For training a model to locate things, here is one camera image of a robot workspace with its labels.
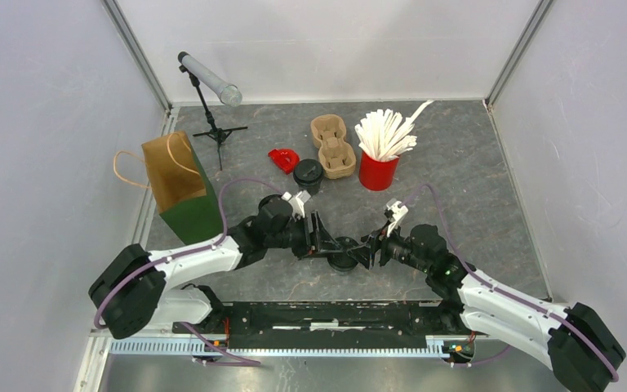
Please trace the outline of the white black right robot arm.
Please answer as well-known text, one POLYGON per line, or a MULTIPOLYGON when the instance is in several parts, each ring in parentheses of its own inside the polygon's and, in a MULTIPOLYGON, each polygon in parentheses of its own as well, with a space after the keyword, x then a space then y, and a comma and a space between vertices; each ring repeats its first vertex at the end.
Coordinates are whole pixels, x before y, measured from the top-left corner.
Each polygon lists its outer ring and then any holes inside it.
POLYGON ((443 300, 438 320, 445 331, 497 338, 541 362, 567 390, 604 391, 619 380, 626 353, 592 307, 541 300, 498 282, 451 252, 435 225, 418 225, 406 237, 385 226, 347 253, 367 268, 397 261, 425 273, 443 300))

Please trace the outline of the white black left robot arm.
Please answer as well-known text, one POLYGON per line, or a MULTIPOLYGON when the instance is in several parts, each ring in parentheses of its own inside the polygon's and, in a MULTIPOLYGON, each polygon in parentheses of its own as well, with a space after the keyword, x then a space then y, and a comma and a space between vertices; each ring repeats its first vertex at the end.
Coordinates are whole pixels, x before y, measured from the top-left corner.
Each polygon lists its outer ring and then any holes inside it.
POLYGON ((153 252, 138 243, 123 248, 88 291, 100 325, 116 339, 175 322, 215 332, 224 311, 210 291, 188 289, 188 283, 245 268, 275 248, 289 249, 299 259, 343 253, 342 242, 325 230, 318 213, 302 215, 298 201, 290 194, 268 196, 256 215, 202 243, 153 252))

